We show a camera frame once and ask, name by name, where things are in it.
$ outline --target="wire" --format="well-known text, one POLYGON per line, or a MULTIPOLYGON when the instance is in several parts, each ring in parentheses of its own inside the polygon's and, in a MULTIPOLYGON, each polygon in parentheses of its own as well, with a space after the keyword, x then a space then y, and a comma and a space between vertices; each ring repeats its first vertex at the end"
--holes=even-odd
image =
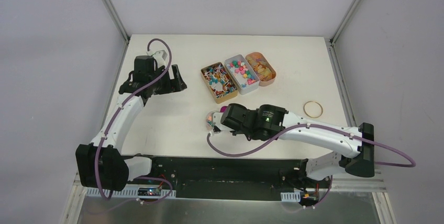
POLYGON ((297 187, 297 186, 295 186, 293 183, 291 183, 290 182, 290 180, 286 180, 287 181, 287 183, 290 185, 290 186, 292 186, 293 188, 295 188, 295 189, 298 189, 299 191, 305 191, 305 189, 303 189, 303 188, 301 188, 301 187, 297 187))
POLYGON ((160 188, 162 186, 162 184, 163 184, 163 181, 159 184, 159 186, 157 188, 160 188))
MULTIPOLYGON (((278 134, 274 135, 273 137, 271 137, 269 140, 267 140, 264 144, 260 145, 259 147, 254 148, 251 151, 248 152, 244 152, 244 153, 237 153, 237 154, 231 154, 231 153, 226 153, 226 152, 222 152, 219 149, 217 149, 209 140, 209 137, 211 136, 211 134, 209 133, 207 135, 207 143, 208 145, 217 153, 226 156, 226 157, 232 157, 232 158, 238 158, 238 157, 243 157, 243 156, 247 156, 250 154, 253 154, 261 149, 263 149, 264 147, 268 146, 271 142, 273 142, 274 140, 278 139, 280 136, 282 136, 284 133, 294 130, 296 128, 303 128, 303 127, 314 127, 314 128, 320 128, 320 129, 324 129, 324 130, 328 130, 328 131, 332 131, 341 135, 344 135, 346 137, 350 137, 350 133, 345 132, 345 131, 341 131, 332 127, 328 127, 328 126, 323 126, 323 125, 317 125, 317 124, 310 124, 309 126, 307 124, 300 124, 300 125, 294 125, 294 126, 289 126, 287 128, 285 128, 284 130, 280 131, 278 134)), ((389 147, 388 145, 382 144, 382 143, 378 143, 378 142, 374 142, 365 138, 361 138, 358 136, 353 136, 354 139, 360 140, 364 143, 368 143, 368 144, 372 144, 374 146, 377 147, 381 147, 384 149, 387 149, 389 151, 392 151, 402 157, 404 157, 405 159, 407 159, 408 161, 410 161, 410 164, 399 164, 399 163, 390 163, 390 162, 375 162, 375 164, 377 165, 390 165, 390 166, 399 166, 399 167, 415 167, 416 166, 416 162, 415 160, 410 157, 409 155, 407 155, 406 153, 393 148, 393 147, 389 147)))
MULTIPOLYGON (((165 178, 165 180, 164 180, 164 179, 162 179, 162 178, 152 178, 152 177, 143 177, 143 176, 141 176, 141 177, 138 177, 137 179, 142 179, 142 180, 152 180, 152 181, 161 181, 162 183, 163 183, 163 182, 167 183, 168 186, 170 187, 169 192, 168 192, 165 196, 163 196, 163 197, 157 199, 156 201, 144 201, 144 200, 141 201, 144 205, 150 205, 150 204, 154 204, 154 203, 159 203, 159 202, 163 201, 165 198, 167 198, 167 197, 173 192, 173 185, 172 185, 169 181, 167 181, 166 178, 165 178)), ((112 211, 112 210, 114 210, 114 209, 116 209, 116 208, 118 208, 118 207, 121 207, 121 206, 123 206, 124 204, 126 204, 126 203, 128 203, 128 202, 130 202, 130 201, 133 201, 133 200, 134 200, 133 198, 131 198, 131 199, 127 199, 127 200, 122 201, 121 203, 119 203, 119 204, 117 204, 117 205, 115 205, 115 206, 113 206, 113 207, 111 207, 111 208, 109 208, 109 209, 106 209, 105 211, 102 211, 102 212, 90 212, 90 211, 88 211, 88 210, 86 210, 86 209, 85 209, 85 212, 88 213, 89 215, 102 215, 102 214, 106 214, 107 212, 110 212, 110 211, 112 211)))
MULTIPOLYGON (((328 185, 327 191, 326 191, 325 194, 322 196, 322 199, 320 199, 320 200, 318 201, 318 203, 312 205, 312 208, 313 208, 313 209, 315 209, 315 208, 316 208, 316 207, 317 207, 322 201, 324 201, 324 199, 327 197, 328 193, 330 193, 330 190, 331 190, 331 186, 332 186, 332 184, 333 184, 333 175, 330 176, 330 184, 328 185)), ((285 210, 287 213, 289 213, 289 214, 294 214, 294 213, 296 213, 296 212, 299 212, 299 211, 305 209, 305 208, 299 208, 299 209, 296 210, 296 211, 288 211, 284 206, 282 206, 282 207, 283 207, 284 210, 285 210)))
MULTIPOLYGON (((122 110, 122 108, 124 107, 124 105, 125 105, 125 104, 126 104, 126 103, 127 103, 132 97, 134 97, 136 94, 138 94, 139 92, 143 91, 144 89, 150 87, 150 86, 153 85, 155 82, 157 82, 158 80, 160 80, 165 74, 168 73, 168 69, 169 69, 170 66, 171 66, 171 60, 172 60, 171 49, 170 49, 170 47, 168 46, 168 44, 167 44, 165 41, 163 41, 162 39, 154 38, 154 39, 152 39, 151 41, 148 42, 148 46, 147 46, 148 51, 150 50, 150 45, 151 45, 154 41, 159 41, 159 42, 163 43, 163 44, 165 45, 166 49, 168 50, 168 54, 170 55, 170 60, 168 61, 168 64, 167 64, 165 70, 163 70, 163 72, 160 73, 160 75, 159 75, 158 77, 156 77, 153 81, 151 81, 151 82, 149 82, 148 84, 146 84, 146 85, 142 86, 141 88, 137 89, 135 92, 131 93, 131 94, 130 94, 130 95, 129 95, 129 96, 123 101, 122 106, 117 108, 116 112, 113 114, 113 116, 111 117, 111 119, 110 119, 108 125, 106 126, 106 128, 105 128, 105 132, 104 132, 104 136, 107 136, 107 135, 108 135, 108 132, 109 132, 111 126, 113 125, 114 121, 116 120, 117 115, 119 115, 119 112, 122 110)), ((100 139, 100 142, 99 142, 98 146, 97 146, 97 150, 96 150, 96 154, 95 154, 95 158, 94 158, 94 173, 95 173, 95 177, 96 177, 97 188, 98 188, 98 191, 99 191, 101 197, 102 197, 104 200, 109 200, 109 199, 111 199, 111 196, 113 195, 113 191, 110 191, 108 196, 105 195, 105 192, 103 191, 103 188, 102 188, 102 184, 101 184, 101 182, 100 182, 100 176, 99 176, 99 172, 98 172, 98 158, 99 158, 99 156, 100 156, 100 150, 102 149, 103 142, 105 142, 105 139, 106 139, 105 137, 102 137, 102 138, 100 139)))

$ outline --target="white table surface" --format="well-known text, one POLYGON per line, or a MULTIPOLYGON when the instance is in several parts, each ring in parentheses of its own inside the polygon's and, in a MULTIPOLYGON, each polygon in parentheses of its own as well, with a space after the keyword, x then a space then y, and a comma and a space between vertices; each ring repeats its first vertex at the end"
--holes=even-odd
MULTIPOLYGON (((322 37, 208 36, 208 35, 133 35, 119 74, 110 110, 116 104, 118 88, 134 69, 134 59, 145 55, 152 38, 163 39, 172 50, 188 88, 182 92, 152 96, 138 115, 127 135, 122 154, 137 153, 162 156, 223 158, 206 142, 205 116, 221 106, 238 103, 249 109, 271 104, 305 115, 303 105, 309 100, 322 104, 319 121, 346 126, 325 40, 322 37), (238 95, 216 104, 200 76, 200 69, 223 62, 237 54, 261 52, 277 72, 276 80, 246 95, 238 95)), ((155 42, 151 50, 165 49, 155 42)), ((247 141, 244 136, 220 133, 213 144, 229 153, 249 151, 262 141, 247 141)), ((245 158, 304 159, 316 158, 329 150, 297 141, 274 141, 245 158)))

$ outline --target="white backdrop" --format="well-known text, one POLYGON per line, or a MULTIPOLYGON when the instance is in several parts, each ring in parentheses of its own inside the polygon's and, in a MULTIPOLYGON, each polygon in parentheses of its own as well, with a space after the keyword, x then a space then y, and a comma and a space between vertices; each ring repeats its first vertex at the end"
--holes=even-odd
POLYGON ((101 0, 0 0, 0 223, 59 223, 123 48, 101 0))
POLYGON ((376 141, 418 163, 382 167, 398 223, 442 223, 443 38, 444 0, 363 0, 337 42, 358 123, 374 124, 376 141))
POLYGON ((112 0, 128 33, 323 36, 353 0, 112 0))

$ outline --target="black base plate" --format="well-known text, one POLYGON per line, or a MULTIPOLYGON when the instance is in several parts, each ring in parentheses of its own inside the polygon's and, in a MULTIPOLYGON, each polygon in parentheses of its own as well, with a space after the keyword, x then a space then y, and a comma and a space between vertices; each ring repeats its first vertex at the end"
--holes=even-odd
POLYGON ((173 184, 177 198, 280 201, 280 193, 293 192, 294 187, 313 188, 319 183, 320 188, 327 188, 329 185, 329 182, 313 181, 305 177, 306 160, 141 156, 152 159, 152 170, 148 176, 164 175, 173 184))

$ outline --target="metal frame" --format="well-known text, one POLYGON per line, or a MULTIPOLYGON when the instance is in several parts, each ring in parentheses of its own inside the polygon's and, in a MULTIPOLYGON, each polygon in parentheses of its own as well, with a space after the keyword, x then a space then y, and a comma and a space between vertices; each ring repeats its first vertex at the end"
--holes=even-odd
POLYGON ((344 76, 342 74, 342 68, 336 56, 335 48, 328 41, 326 41, 326 44, 328 49, 328 55, 330 56, 331 66, 333 68, 333 74, 335 75, 336 84, 338 86, 339 95, 341 97, 342 107, 344 109, 344 113, 346 114, 347 124, 349 126, 358 126, 354 118, 350 97, 348 95, 347 85, 345 83, 344 76))
POLYGON ((117 14, 116 8, 113 5, 113 2, 111 0, 102 0, 103 4, 105 5, 106 9, 109 12, 109 15, 111 16, 111 19, 113 20, 114 24, 116 25, 117 29, 119 30, 120 34, 122 35, 124 41, 126 44, 128 44, 130 36, 128 35, 128 32, 126 31, 122 20, 120 20, 119 15, 117 14))
MULTIPOLYGON (((112 4, 111 0, 102 0, 105 7, 107 8, 113 22, 115 23, 117 29, 119 30, 120 34, 122 35, 123 40, 125 41, 125 48, 123 51, 123 56, 120 62, 120 66, 118 71, 116 72, 115 81, 113 90, 111 92, 111 95, 108 99, 107 103, 107 109, 108 111, 110 106, 110 101, 112 98, 112 94, 114 92, 114 89, 117 84, 117 78, 118 74, 120 72, 120 69, 122 67, 125 54, 128 48, 130 37, 120 20, 117 11, 115 10, 115 7, 112 4)), ((344 18, 342 19, 338 29, 335 32, 335 35, 331 39, 326 39, 326 45, 328 49, 328 53, 330 56, 331 65, 334 71, 334 75, 336 78, 336 82, 338 85, 338 90, 341 96, 342 105, 344 108, 344 112, 346 114, 346 120, 348 125, 350 126, 356 126, 356 121, 353 115, 352 106, 350 103, 349 93, 346 86, 346 82, 344 80, 342 69, 340 66, 340 62, 338 60, 338 57, 336 56, 335 52, 335 43, 337 42, 338 38, 344 31, 345 27, 349 23, 349 21, 352 19, 353 14, 356 12, 357 8, 359 7, 359 4, 362 0, 353 0, 352 4, 350 5, 349 9, 347 10, 347 13, 345 14, 344 18)), ((396 224, 396 220, 394 217, 393 209, 390 204, 389 196, 387 194, 385 184, 383 181, 383 177, 381 174, 381 171, 376 170, 375 171, 375 177, 373 178, 359 178, 354 177, 349 174, 340 174, 336 175, 332 182, 332 191, 337 192, 372 192, 376 209, 378 212, 378 216, 380 218, 380 222, 382 224, 385 223, 394 223, 396 224)), ((82 209, 83 200, 85 198, 87 189, 83 187, 80 183, 80 178, 78 173, 76 174, 76 177, 73 182, 73 186, 71 189, 70 197, 68 199, 68 203, 66 205, 63 218, 61 220, 61 223, 63 224, 75 224, 78 221, 80 210, 82 209)))
POLYGON ((353 2, 351 3, 350 7, 348 8, 348 10, 346 12, 346 15, 344 16, 344 18, 342 19, 341 23, 339 24, 339 27, 336 30, 335 35, 331 39, 331 44, 333 46, 335 46, 336 41, 338 41, 338 38, 341 36, 341 34, 344 31, 346 25, 348 24, 348 22, 353 17, 354 12, 357 10, 357 8, 358 8, 359 4, 361 3, 361 1, 362 0, 353 0, 353 2))

